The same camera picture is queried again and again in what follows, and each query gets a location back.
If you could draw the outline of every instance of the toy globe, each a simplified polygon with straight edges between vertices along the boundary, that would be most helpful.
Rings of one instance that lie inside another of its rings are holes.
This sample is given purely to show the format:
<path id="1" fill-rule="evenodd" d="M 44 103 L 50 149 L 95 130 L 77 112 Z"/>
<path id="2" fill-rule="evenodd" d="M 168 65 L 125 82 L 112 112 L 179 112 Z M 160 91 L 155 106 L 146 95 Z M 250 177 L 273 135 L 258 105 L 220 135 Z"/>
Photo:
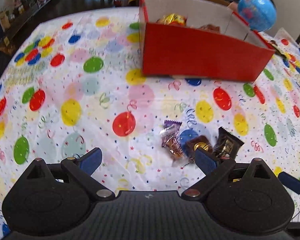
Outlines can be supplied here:
<path id="1" fill-rule="evenodd" d="M 270 0 L 239 0 L 238 13 L 252 30 L 258 32 L 270 29 L 277 18 L 277 11 Z"/>

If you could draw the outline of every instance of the wooden floor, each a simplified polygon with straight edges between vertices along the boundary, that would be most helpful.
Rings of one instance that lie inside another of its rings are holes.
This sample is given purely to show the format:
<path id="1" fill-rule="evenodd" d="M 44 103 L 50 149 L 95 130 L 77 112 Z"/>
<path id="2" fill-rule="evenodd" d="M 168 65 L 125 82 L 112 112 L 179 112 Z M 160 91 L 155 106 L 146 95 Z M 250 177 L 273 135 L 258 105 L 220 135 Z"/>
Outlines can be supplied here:
<path id="1" fill-rule="evenodd" d="M 18 49 L 22 43 L 30 36 L 33 30 L 42 22 L 52 20 L 57 17 L 88 11 L 100 8 L 113 7 L 105 2 L 101 5 L 100 0 L 52 0 L 43 7 L 13 38 L 13 43 Z"/>

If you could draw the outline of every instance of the red balloon print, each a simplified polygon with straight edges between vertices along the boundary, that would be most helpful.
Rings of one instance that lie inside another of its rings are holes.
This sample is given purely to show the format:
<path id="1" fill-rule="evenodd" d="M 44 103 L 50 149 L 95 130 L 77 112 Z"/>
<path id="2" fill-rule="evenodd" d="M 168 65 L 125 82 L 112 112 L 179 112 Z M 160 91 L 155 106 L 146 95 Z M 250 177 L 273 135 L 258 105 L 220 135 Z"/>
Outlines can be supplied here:
<path id="1" fill-rule="evenodd" d="M 39 89 L 37 92 L 34 93 L 32 98 L 30 99 L 29 107 L 32 111 L 37 111 L 43 104 L 46 98 L 46 94 L 43 90 Z"/>
<path id="2" fill-rule="evenodd" d="M 284 71 L 288 74 L 289 77 L 291 77 L 291 74 L 285 68 Z"/>
<path id="3" fill-rule="evenodd" d="M 224 91 L 222 88 L 216 88 L 213 91 L 213 98 L 216 102 L 216 104 L 222 109 L 222 110 L 229 110 L 231 108 L 231 98 L 228 95 L 226 91 Z"/>
<path id="4" fill-rule="evenodd" d="M 289 56 L 291 57 L 291 59 L 290 59 L 290 60 L 291 60 L 292 62 L 296 62 L 296 60 L 297 60 L 297 59 L 296 59 L 296 57 L 295 57 L 295 56 L 293 56 L 292 54 L 289 54 Z"/>
<path id="5" fill-rule="evenodd" d="M 289 45 L 289 42 L 286 39 L 282 39 L 281 42 L 283 45 L 286 45 L 286 46 Z"/>
<path id="6" fill-rule="evenodd" d="M 119 114 L 113 121 L 112 130 L 117 136 L 127 136 L 133 132 L 136 127 L 136 119 L 130 112 Z"/>
<path id="7" fill-rule="evenodd" d="M 54 58 L 51 60 L 50 65 L 53 67 L 57 67 L 61 65 L 65 60 L 65 56 L 62 54 L 57 54 L 54 56 Z"/>
<path id="8" fill-rule="evenodd" d="M 293 111 L 296 115 L 296 117 L 300 117 L 300 109 L 296 105 L 293 106 Z"/>
<path id="9" fill-rule="evenodd" d="M 62 26 L 62 29 L 63 29 L 63 30 L 66 30 L 66 29 L 70 28 L 72 25 L 73 25 L 72 22 L 68 22 L 68 23 L 66 23 L 66 24 L 64 24 L 64 25 Z"/>
<path id="10" fill-rule="evenodd" d="M 54 42 L 55 42 L 55 40 L 54 40 L 54 39 L 51 39 L 51 40 L 47 43 L 47 45 L 43 46 L 42 48 L 43 48 L 43 49 L 46 49 L 46 48 L 48 48 L 48 47 L 51 47 L 51 46 L 54 44 Z"/>
<path id="11" fill-rule="evenodd" d="M 254 90 L 256 96 L 259 98 L 260 103 L 264 104 L 266 102 L 266 100 L 265 100 L 263 93 L 260 91 L 260 89 L 255 85 L 253 87 L 253 90 Z"/>
<path id="12" fill-rule="evenodd" d="M 30 51 L 30 53 L 25 57 L 25 61 L 30 61 L 33 60 L 35 58 L 35 56 L 37 56 L 39 53 L 39 51 L 37 49 L 33 49 Z"/>
<path id="13" fill-rule="evenodd" d="M 0 101 L 0 116 L 1 116 L 2 113 L 3 113 L 4 108 L 6 107 L 6 104 L 7 104 L 7 100 L 6 100 L 6 98 L 4 97 L 4 98 L 1 99 L 1 101 Z"/>

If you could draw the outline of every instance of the cardboard box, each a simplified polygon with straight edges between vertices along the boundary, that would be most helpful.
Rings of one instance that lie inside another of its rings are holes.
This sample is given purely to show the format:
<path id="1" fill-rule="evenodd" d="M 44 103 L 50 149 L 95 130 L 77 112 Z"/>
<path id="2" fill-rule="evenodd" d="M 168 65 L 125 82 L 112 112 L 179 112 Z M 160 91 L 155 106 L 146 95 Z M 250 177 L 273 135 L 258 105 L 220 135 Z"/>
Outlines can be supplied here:
<path id="1" fill-rule="evenodd" d="M 171 13 L 187 17 L 187 26 L 155 23 Z M 144 75 L 253 82 L 274 54 L 237 13 L 205 0 L 140 0 L 139 21 Z M 195 29 L 207 24 L 220 33 Z"/>

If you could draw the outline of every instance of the table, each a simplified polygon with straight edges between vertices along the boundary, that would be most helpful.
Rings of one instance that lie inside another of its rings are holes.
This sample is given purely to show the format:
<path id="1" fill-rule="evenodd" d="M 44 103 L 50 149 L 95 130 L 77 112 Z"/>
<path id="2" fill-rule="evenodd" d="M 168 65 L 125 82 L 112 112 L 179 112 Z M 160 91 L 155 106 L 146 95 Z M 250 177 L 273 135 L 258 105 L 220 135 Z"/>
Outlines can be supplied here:
<path id="1" fill-rule="evenodd" d="M 253 84 L 143 77 L 137 21 L 138 8 L 69 15 L 40 24 L 18 50 L 0 80 L 0 208 L 34 158 L 56 163 L 94 147 L 103 160 L 92 176 L 116 194 L 181 193 L 204 174 L 171 166 L 165 119 L 182 121 L 182 143 L 204 134 L 214 144 L 223 126 L 245 142 L 237 162 L 260 157 L 300 177 L 299 49 L 275 39 L 296 67 L 273 56 Z M 2 229 L 0 210 L 0 238 Z"/>

